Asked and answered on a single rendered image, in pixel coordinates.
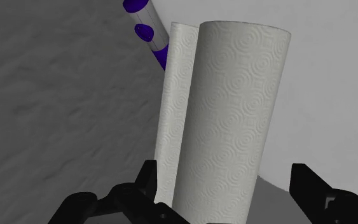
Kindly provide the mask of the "white paper towel roll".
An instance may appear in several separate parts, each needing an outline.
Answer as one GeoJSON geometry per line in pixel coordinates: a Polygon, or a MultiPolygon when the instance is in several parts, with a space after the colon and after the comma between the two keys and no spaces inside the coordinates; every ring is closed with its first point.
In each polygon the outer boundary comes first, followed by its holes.
{"type": "Polygon", "coordinates": [[[190,224],[246,224],[290,40],[269,25],[172,23],[157,202],[190,224]]]}

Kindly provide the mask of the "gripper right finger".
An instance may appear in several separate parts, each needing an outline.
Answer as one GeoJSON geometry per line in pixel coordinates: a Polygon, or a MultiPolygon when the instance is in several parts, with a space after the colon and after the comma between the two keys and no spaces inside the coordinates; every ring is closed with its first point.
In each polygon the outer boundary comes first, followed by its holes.
{"type": "Polygon", "coordinates": [[[306,164],[292,164],[289,193],[312,224],[358,224],[358,195],[332,188],[306,164]]]}

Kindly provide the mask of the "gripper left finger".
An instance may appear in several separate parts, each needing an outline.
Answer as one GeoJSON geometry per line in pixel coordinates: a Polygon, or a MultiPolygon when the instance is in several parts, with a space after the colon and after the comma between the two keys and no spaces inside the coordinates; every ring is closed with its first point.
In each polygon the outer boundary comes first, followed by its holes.
{"type": "Polygon", "coordinates": [[[189,224],[163,202],[154,203],[157,161],[146,160],[133,183],[112,187],[102,199],[92,192],[67,196],[48,224],[84,224],[90,217],[123,213],[131,224],[189,224]]]}

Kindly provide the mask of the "purple and clear lava lamp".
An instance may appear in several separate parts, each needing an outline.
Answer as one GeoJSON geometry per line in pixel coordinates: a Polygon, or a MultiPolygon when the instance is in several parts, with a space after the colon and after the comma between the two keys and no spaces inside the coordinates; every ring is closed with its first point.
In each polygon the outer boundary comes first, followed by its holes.
{"type": "Polygon", "coordinates": [[[160,20],[152,0],[124,0],[125,11],[134,20],[136,35],[149,46],[165,70],[169,48],[169,35],[160,20]]]}

